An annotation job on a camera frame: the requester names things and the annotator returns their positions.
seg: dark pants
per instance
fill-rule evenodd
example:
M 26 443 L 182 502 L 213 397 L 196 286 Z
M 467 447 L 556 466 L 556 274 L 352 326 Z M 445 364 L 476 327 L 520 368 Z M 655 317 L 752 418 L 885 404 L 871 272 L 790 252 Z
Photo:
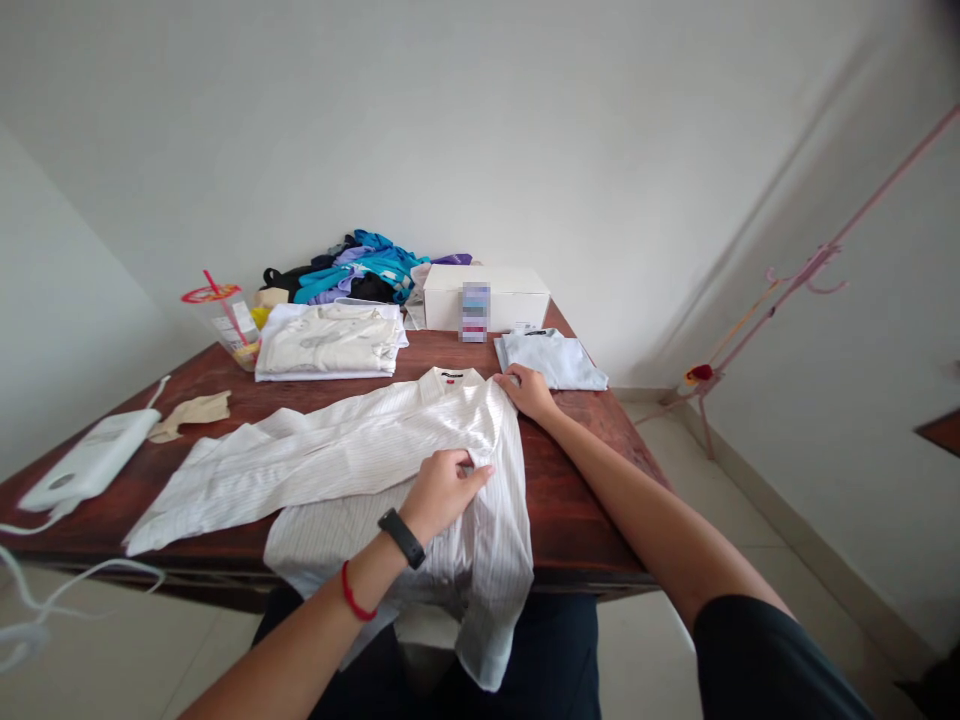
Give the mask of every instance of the dark pants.
M 302 602 L 293 590 L 274 590 L 253 644 Z M 333 676 L 311 717 L 599 718 L 599 689 L 596 598 L 531 594 L 497 692 L 478 688 L 454 662 L 429 698 L 416 697 L 390 626 Z

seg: purple clothing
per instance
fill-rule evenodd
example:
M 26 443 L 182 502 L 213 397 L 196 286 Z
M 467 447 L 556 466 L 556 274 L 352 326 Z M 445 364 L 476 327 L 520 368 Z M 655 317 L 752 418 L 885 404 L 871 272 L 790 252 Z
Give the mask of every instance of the purple clothing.
M 434 265 L 469 265 L 473 262 L 473 255 L 458 253 L 456 255 L 445 255 L 433 261 Z
M 350 294 L 350 289 L 353 285 L 354 279 L 363 277 L 366 272 L 366 270 L 361 270 L 360 268 L 350 268 L 350 272 L 345 278 L 343 278 L 343 280 L 337 283 L 336 287 L 330 288 L 329 290 L 324 290 L 316 297 L 310 298 L 307 300 L 307 305 L 327 305 L 332 303 L 337 298 L 346 297 Z
M 334 267 L 337 265 L 346 265 L 347 263 L 356 262 L 360 259 L 361 255 L 364 255 L 368 252 L 373 252 L 373 248 L 369 245 L 360 245 L 355 248 L 347 248 L 342 253 L 337 255 L 337 259 L 333 261 Z
M 346 297 L 349 294 L 350 292 L 348 290 L 341 290 L 335 287 L 333 290 L 324 290 L 315 298 L 310 298 L 307 300 L 307 305 L 329 305 L 337 298 Z

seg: folded light blue shirt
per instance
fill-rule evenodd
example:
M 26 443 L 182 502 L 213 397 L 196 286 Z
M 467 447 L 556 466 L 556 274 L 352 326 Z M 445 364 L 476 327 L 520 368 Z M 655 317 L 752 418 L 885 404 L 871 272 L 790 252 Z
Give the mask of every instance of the folded light blue shirt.
M 539 370 L 553 390 L 606 390 L 609 378 L 597 369 L 576 338 L 556 328 L 514 330 L 493 340 L 500 369 L 513 363 Z

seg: blurred label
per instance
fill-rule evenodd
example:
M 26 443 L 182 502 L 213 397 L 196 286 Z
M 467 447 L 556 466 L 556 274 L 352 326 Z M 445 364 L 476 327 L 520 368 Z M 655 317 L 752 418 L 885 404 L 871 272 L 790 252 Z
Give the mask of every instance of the blurred label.
M 464 283 L 461 297 L 460 340 L 486 342 L 490 319 L 490 285 Z
M 215 317 L 211 321 L 213 326 L 220 332 L 220 336 L 226 340 L 228 343 L 240 343 L 243 345 L 243 342 L 240 339 L 240 335 L 237 334 L 237 331 L 233 328 L 233 322 L 230 318 L 221 315 L 220 317 Z
M 237 325 L 240 326 L 240 332 L 246 334 L 257 329 L 256 323 L 253 322 L 253 316 L 250 315 L 247 304 L 243 300 L 234 303 L 230 307 L 233 308 L 233 314 L 237 318 Z

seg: left hand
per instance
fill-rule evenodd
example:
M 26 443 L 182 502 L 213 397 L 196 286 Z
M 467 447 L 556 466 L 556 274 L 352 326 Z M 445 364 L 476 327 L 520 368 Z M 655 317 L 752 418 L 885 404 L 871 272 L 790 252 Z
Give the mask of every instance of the left hand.
M 400 517 L 424 547 L 463 514 L 494 473 L 486 465 L 467 477 L 464 467 L 470 465 L 466 450 L 437 450 L 420 465 Z

